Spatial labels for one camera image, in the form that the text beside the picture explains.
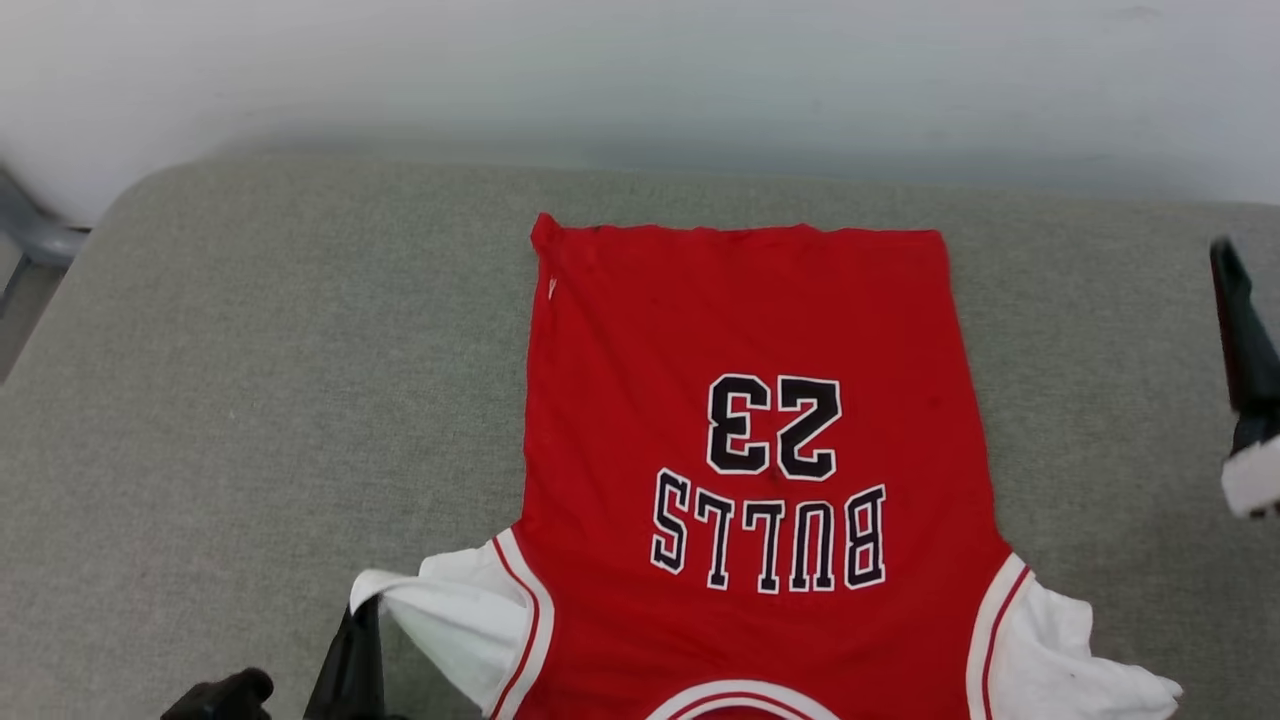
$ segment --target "clothing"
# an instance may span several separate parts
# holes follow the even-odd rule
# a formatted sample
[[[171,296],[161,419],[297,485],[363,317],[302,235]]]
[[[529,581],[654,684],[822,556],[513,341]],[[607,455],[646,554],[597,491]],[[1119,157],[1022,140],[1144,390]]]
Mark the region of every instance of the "clothing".
[[[488,715],[1174,711],[996,529],[938,233],[543,215],[534,246],[521,519],[352,592]]]

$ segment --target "red basketball jersey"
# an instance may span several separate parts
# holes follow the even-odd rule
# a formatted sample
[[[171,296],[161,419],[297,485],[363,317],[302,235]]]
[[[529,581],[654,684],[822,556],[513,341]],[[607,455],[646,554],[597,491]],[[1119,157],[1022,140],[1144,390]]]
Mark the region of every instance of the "red basketball jersey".
[[[983,717],[1025,577],[932,231],[543,215],[498,717]]]

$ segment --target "number 23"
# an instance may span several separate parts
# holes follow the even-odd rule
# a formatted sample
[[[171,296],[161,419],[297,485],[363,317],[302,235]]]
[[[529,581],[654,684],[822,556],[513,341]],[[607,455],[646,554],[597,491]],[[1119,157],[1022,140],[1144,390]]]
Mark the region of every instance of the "number 23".
[[[746,401],[746,413],[733,411],[733,398]],[[778,410],[805,410],[778,430],[777,461],[791,480],[822,482],[836,473],[835,450],[809,450],[822,430],[840,419],[840,382],[778,375]],[[724,475],[756,475],[769,466],[769,442],[746,442],[733,450],[733,439],[751,437],[750,410],[771,410],[769,386],[755,375],[724,374],[712,383],[708,393],[707,462]]]

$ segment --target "white sleeve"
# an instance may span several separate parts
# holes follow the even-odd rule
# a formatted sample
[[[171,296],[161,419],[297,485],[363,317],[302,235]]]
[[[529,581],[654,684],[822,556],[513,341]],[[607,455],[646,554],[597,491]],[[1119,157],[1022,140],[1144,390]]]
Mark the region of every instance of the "white sleeve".
[[[991,657],[992,720],[1165,720],[1183,688],[1137,665],[1093,657],[1093,609],[1028,578]]]
[[[532,621],[493,542],[428,557],[417,577],[365,570],[351,588],[351,610],[379,596],[413,644],[488,716]]]

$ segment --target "gray cushion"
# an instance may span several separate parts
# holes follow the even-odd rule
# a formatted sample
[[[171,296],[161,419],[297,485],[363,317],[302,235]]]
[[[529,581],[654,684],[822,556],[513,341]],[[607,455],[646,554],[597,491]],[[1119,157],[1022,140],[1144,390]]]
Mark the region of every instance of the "gray cushion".
[[[1280,524],[1217,484],[1207,242],[1280,334],[1280,209],[298,158],[127,192],[0,389],[4,714],[154,717],[257,665],[298,716],[360,569],[515,520],[541,210],[941,229],[1006,537],[1181,716],[1275,716]],[[392,710],[475,716],[387,634]]]

